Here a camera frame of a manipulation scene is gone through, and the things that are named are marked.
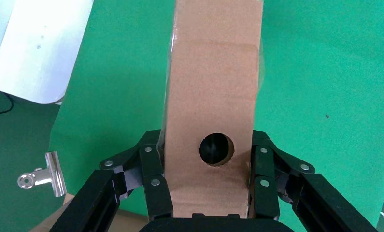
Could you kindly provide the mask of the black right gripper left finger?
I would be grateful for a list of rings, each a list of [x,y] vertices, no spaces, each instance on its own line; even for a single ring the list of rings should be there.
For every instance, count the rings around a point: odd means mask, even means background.
[[[123,200],[144,188],[150,221],[173,216],[162,158],[160,130],[147,131],[136,145],[100,163],[50,231],[106,232]]]

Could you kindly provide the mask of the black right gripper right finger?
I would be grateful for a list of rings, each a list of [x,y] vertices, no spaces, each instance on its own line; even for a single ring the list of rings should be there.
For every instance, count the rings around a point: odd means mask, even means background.
[[[277,148],[265,132],[253,131],[250,167],[250,218],[278,221],[283,200],[308,232],[376,231],[311,164]]]

